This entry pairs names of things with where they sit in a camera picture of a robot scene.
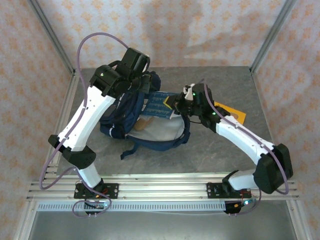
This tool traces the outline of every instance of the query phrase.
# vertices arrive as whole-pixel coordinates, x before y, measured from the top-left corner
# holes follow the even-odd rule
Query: backpack strap
[[[173,148],[176,148],[181,144],[186,144],[190,137],[190,119],[184,116],[182,117],[182,119],[184,121],[184,130],[181,137],[173,144]]]
[[[125,129],[121,124],[100,124],[100,132],[110,136],[113,139],[125,139]]]
[[[137,95],[136,101],[134,103],[134,108],[131,111],[131,118],[128,118],[127,116],[127,119],[126,119],[126,121],[128,122],[128,124],[126,124],[125,126],[126,134],[129,133],[134,127],[134,125],[136,124],[140,116],[142,107],[144,105],[144,101],[145,101],[145,94],[143,92],[139,92]]]
[[[123,160],[126,156],[129,156],[129,155],[132,155],[134,154],[137,150],[138,150],[138,147],[140,145],[138,143],[135,143],[133,148],[131,150],[127,150],[127,151],[124,151],[121,155],[120,155],[120,158],[121,160]]]

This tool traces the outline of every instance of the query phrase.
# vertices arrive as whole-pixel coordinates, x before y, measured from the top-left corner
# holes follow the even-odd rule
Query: metal rod
[[[20,224],[16,229],[14,240],[29,239],[31,229],[35,221],[37,209],[37,201],[31,201],[30,203],[26,202],[25,208],[23,210],[23,215],[20,218]]]
[[[55,34],[51,24],[49,23],[44,11],[42,10],[40,4],[37,0],[28,0],[31,8],[35,12],[36,16],[38,17],[41,25],[43,26],[45,32],[49,36],[50,40],[53,43],[53,46],[55,50],[57,51],[58,55],[60,56],[61,60],[63,61],[63,64],[65,65],[66,69],[69,71],[70,74],[72,74],[75,70],[75,68],[72,66],[64,48],[62,47],[59,39],[57,38],[57,35]]]
[[[312,240],[301,201],[287,200],[286,204],[297,240]]]
[[[257,71],[258,67],[262,63],[264,57],[266,56],[271,44],[276,39],[281,27],[283,26],[286,18],[288,17],[291,9],[297,0],[286,0],[278,17],[276,18],[273,26],[271,27],[264,43],[262,44],[257,56],[255,57],[252,66],[250,67],[250,72],[253,74]]]
[[[51,183],[57,176],[55,166],[47,169],[44,184]],[[227,173],[172,173],[172,174],[130,174],[101,176],[105,183],[118,183],[118,199],[115,202],[129,201],[208,201],[206,184],[221,183]],[[30,186],[28,199],[36,201],[74,201],[77,176],[64,176],[57,184],[46,191],[39,190],[38,183]],[[289,194],[262,193],[262,200],[296,200],[300,197],[297,184],[289,180]],[[257,189],[251,190],[255,196]]]

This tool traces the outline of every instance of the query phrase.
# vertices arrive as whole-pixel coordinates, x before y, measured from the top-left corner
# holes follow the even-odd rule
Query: orange pattern wall
[[[250,66],[285,0],[39,0],[75,66],[80,41],[108,32],[151,56],[154,67]],[[89,40],[83,68],[122,58],[125,48]]]
[[[1,0],[0,29],[0,239],[10,240],[70,75],[26,0]]]
[[[320,239],[320,1],[298,0],[257,71],[271,133],[291,152],[307,218]]]

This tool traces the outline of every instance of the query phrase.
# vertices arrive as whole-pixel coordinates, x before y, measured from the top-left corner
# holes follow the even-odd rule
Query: metal frame
[[[64,99],[61,109],[59,122],[56,125],[56,132],[60,132],[67,125],[73,99],[77,90],[79,76],[75,72],[68,56],[66,55],[62,45],[60,44],[56,34],[53,31],[45,13],[41,9],[37,0],[28,0],[30,6],[35,11],[42,26],[52,41],[55,49],[61,57],[65,67],[72,74],[69,88]],[[260,51],[258,52],[250,71],[254,73],[261,64],[264,56],[275,40],[279,30],[281,29],[285,19],[289,15],[293,5],[297,0],[287,0],[282,7],[279,16],[273,24],[266,40],[264,41]],[[47,157],[52,154],[53,149],[50,147]],[[44,184],[51,183],[57,177],[57,168],[60,155],[52,160],[45,175]],[[113,202],[115,205],[125,206],[130,204],[145,205],[149,203],[186,203],[189,204],[206,204],[222,203],[225,204],[226,199],[208,200],[206,192],[206,183],[221,182],[227,173],[179,173],[179,174],[135,174],[135,175],[105,175],[101,176],[104,182],[119,183],[118,199]],[[43,206],[52,203],[72,204],[75,202],[73,198],[75,183],[78,181],[76,176],[65,176],[55,186],[47,191],[40,191],[38,183],[33,182],[28,192],[27,201],[22,211],[21,219],[15,234],[15,240],[28,239],[31,233],[32,225],[35,221],[36,212],[43,211]],[[311,232],[305,217],[302,202],[300,201],[300,192],[297,190],[295,181],[289,181],[289,195],[281,195],[279,193],[263,194],[263,201],[281,200],[286,201],[290,212],[291,221],[298,240],[312,240]],[[252,189],[254,195],[258,195],[256,189]]]
[[[260,64],[262,63],[264,57],[266,56],[270,46],[276,39],[281,27],[283,26],[287,16],[290,14],[291,9],[295,5],[297,0],[286,0],[278,17],[276,18],[274,24],[272,25],[264,43],[262,44],[257,56],[255,57],[252,66],[250,67],[250,72],[253,74],[256,72]]]
[[[72,212],[77,201],[40,201],[37,212]],[[101,207],[109,205],[108,201],[98,203]],[[84,204],[76,204],[75,212],[99,212]],[[113,201],[108,212],[208,212],[225,211],[226,205],[221,201]]]
[[[47,33],[49,39],[51,40],[55,50],[59,54],[63,64],[70,74],[74,73],[75,68],[72,66],[72,63],[69,60],[64,48],[62,47],[57,35],[55,34],[54,29],[52,28],[50,22],[48,21],[46,14],[42,10],[39,2],[37,0],[28,0],[31,8],[33,9],[35,15],[38,17],[43,29]]]
[[[71,106],[77,90],[79,76],[75,73],[70,81],[64,104],[60,113],[60,119],[56,126],[56,132],[61,131],[69,120]],[[44,185],[51,183],[57,178],[57,169],[59,156],[56,156],[49,165],[44,179]],[[132,175],[102,175],[105,183],[118,183],[118,199],[114,199],[116,206],[129,208],[130,205],[150,206],[155,203],[162,205],[182,204],[181,211],[191,211],[186,206],[197,205],[197,211],[217,211],[217,209],[203,208],[199,206],[206,205],[208,202],[215,204],[225,204],[227,199],[208,199],[206,184],[208,182],[221,182],[227,173],[177,173],[177,174],[132,174]],[[32,182],[25,204],[21,220],[19,222],[15,240],[28,239],[31,233],[36,212],[41,211],[39,206],[49,205],[58,211],[62,205],[75,203],[73,198],[75,183],[78,181],[75,175],[64,176],[55,186],[46,191],[39,190],[38,182]],[[298,240],[312,240],[310,230],[304,217],[304,210],[300,201],[300,192],[297,190],[297,184],[294,180],[289,181],[289,195],[281,195],[277,192],[273,194],[262,194],[262,201],[280,200],[286,201],[290,217],[294,226],[295,234]],[[258,195],[257,189],[251,190],[254,195]]]

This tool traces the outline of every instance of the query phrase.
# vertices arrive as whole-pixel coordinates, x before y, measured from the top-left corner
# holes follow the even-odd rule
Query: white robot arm
[[[228,111],[219,106],[214,107],[211,90],[203,83],[186,86],[179,95],[167,97],[164,104],[177,114],[198,116],[205,127],[227,138],[245,152],[257,166],[256,169],[236,170],[227,175],[221,191],[230,193],[259,188],[271,194],[292,177],[288,148],[283,144],[275,146],[262,139],[240,124]]]
[[[89,135],[116,98],[128,89],[143,92],[149,90],[150,78],[144,74],[149,63],[150,58],[147,55],[128,48],[121,61],[98,67],[87,89],[86,107],[82,102],[65,129],[59,135],[51,135],[48,139],[49,143],[57,148],[85,108],[82,118],[59,151],[69,163],[77,167],[85,183],[97,192],[101,191],[103,180],[94,164],[96,154],[87,146]]]
[[[98,67],[87,89],[87,105],[84,114],[59,149],[62,156],[77,167],[85,183],[99,193],[102,192],[103,180],[94,165],[96,154],[86,145],[87,140],[101,116],[119,96],[128,89],[149,91],[150,78],[144,78],[144,70],[148,68],[146,66],[149,63],[150,59],[147,55],[128,48],[121,61]],[[208,92],[205,91],[203,83],[191,84],[186,86],[179,95],[169,96],[164,104],[175,110],[177,114],[198,116],[205,127],[230,140],[257,166],[256,169],[231,172],[223,179],[221,188],[215,190],[216,195],[252,188],[259,188],[271,194],[284,183],[281,170],[277,167],[273,156],[280,160],[286,178],[293,175],[288,148],[283,144],[275,146],[263,140],[242,126],[221,107],[216,107],[217,114],[210,106],[214,104],[211,91],[210,89],[207,91],[210,101],[206,98]],[[57,148],[65,138],[83,109],[84,102],[65,129],[59,135],[50,136],[48,141],[53,147]]]

